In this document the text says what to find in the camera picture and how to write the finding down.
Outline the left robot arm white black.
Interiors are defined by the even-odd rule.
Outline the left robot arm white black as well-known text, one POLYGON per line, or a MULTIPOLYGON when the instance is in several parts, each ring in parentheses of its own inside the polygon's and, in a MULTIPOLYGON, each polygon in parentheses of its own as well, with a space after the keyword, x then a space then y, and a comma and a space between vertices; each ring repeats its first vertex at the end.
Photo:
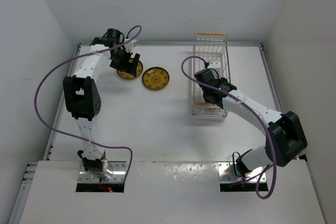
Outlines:
POLYGON ((137 73, 140 55, 132 52, 136 40, 124 36, 117 29, 108 29, 90 44, 89 55, 70 77, 63 80, 66 109, 75 119, 83 148, 78 151, 84 169, 98 180, 111 178, 105 150, 99 146, 98 115, 102 108, 96 80, 106 63, 110 67, 131 74, 137 73))

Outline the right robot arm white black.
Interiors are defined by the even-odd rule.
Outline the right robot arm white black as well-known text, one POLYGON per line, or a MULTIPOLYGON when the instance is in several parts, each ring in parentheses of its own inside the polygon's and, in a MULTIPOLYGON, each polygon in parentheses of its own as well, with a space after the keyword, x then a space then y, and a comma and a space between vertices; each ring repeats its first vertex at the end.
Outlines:
POLYGON ((308 146, 299 117, 294 112, 282 113, 255 102, 225 78, 214 76, 211 69, 200 70, 194 76, 207 103, 240 116, 266 137, 265 145, 248 150, 236 159, 238 176, 272 164, 284 167, 308 146))

